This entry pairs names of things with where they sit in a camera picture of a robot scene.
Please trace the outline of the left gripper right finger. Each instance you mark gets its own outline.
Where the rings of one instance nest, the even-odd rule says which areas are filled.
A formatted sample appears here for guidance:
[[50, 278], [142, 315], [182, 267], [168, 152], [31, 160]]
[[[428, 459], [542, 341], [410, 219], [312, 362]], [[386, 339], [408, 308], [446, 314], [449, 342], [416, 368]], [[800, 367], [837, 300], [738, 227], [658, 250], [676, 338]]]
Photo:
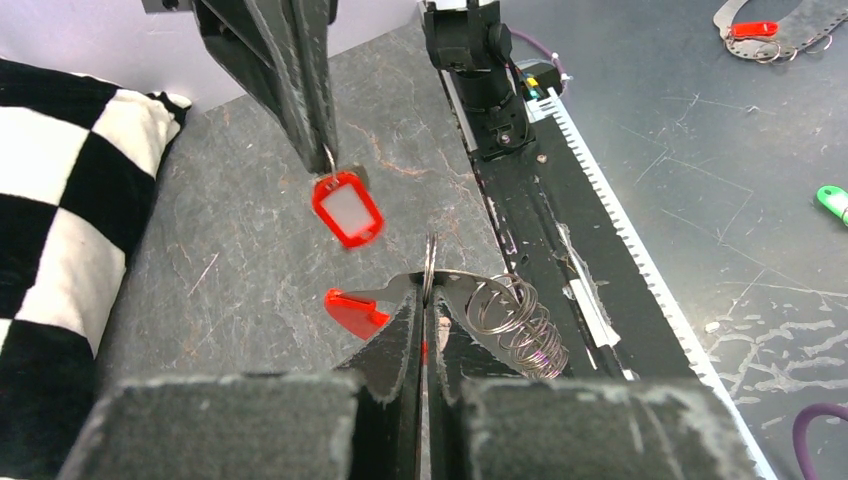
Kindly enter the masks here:
[[426, 316], [435, 479], [756, 479], [730, 412], [692, 379], [531, 381], [476, 343], [441, 288]]

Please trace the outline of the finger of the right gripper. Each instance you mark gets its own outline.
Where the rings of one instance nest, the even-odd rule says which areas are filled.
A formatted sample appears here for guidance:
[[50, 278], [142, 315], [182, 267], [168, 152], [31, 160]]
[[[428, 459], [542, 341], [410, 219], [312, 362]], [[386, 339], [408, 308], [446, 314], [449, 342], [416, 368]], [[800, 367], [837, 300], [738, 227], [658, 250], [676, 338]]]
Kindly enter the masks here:
[[192, 13], [207, 52], [278, 122], [292, 146], [291, 2], [194, 1]]
[[337, 133], [328, 65], [328, 33], [333, 18], [331, 1], [292, 1], [292, 118], [288, 135], [307, 171], [332, 170]]

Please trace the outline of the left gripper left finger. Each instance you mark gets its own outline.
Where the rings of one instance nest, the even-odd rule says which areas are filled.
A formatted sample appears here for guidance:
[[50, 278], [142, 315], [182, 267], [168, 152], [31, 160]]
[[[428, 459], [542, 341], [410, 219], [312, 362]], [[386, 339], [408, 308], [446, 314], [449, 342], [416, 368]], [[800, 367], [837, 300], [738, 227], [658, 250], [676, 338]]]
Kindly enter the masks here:
[[63, 479], [416, 479], [423, 305], [330, 371], [128, 381], [94, 406]]

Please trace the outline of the red grey keyring holder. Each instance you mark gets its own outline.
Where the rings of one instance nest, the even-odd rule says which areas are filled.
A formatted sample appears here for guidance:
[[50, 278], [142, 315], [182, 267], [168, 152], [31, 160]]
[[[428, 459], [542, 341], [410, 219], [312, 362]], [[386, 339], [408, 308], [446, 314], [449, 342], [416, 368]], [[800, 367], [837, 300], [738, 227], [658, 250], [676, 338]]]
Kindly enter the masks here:
[[368, 340], [390, 320], [390, 315], [378, 308], [381, 302], [398, 304], [404, 291], [414, 285], [422, 287], [424, 299], [429, 301], [433, 290], [439, 288], [456, 312], [454, 319], [438, 322], [439, 347], [447, 345], [448, 327], [458, 325], [470, 333], [473, 342], [527, 378], [556, 378], [566, 370], [568, 349], [530, 283], [511, 273], [485, 277], [438, 270], [436, 258], [437, 236], [430, 233], [421, 272], [399, 274], [376, 290], [330, 289], [324, 296], [324, 309], [350, 333]]

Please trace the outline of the red tag key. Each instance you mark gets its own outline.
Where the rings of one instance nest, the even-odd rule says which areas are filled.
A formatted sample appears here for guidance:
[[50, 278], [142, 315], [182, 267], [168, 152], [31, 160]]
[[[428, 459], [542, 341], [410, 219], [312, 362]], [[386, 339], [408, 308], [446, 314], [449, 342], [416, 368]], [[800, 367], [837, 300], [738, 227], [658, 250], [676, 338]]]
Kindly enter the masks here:
[[313, 211], [345, 249], [366, 246], [385, 225], [370, 194], [367, 173], [358, 164], [340, 170], [331, 150], [327, 146], [323, 149], [330, 171], [314, 183]]

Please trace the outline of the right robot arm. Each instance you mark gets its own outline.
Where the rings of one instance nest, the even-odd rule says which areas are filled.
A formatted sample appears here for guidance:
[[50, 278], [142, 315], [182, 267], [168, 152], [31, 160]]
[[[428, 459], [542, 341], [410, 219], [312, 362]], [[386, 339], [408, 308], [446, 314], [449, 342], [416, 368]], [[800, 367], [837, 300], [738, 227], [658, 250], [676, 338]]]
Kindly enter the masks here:
[[[335, 1], [194, 1], [207, 52], [273, 116], [305, 169], [328, 174], [338, 136], [328, 63]], [[433, 67], [448, 73], [481, 147], [529, 140], [512, 35], [497, 1], [426, 1], [422, 31]]]

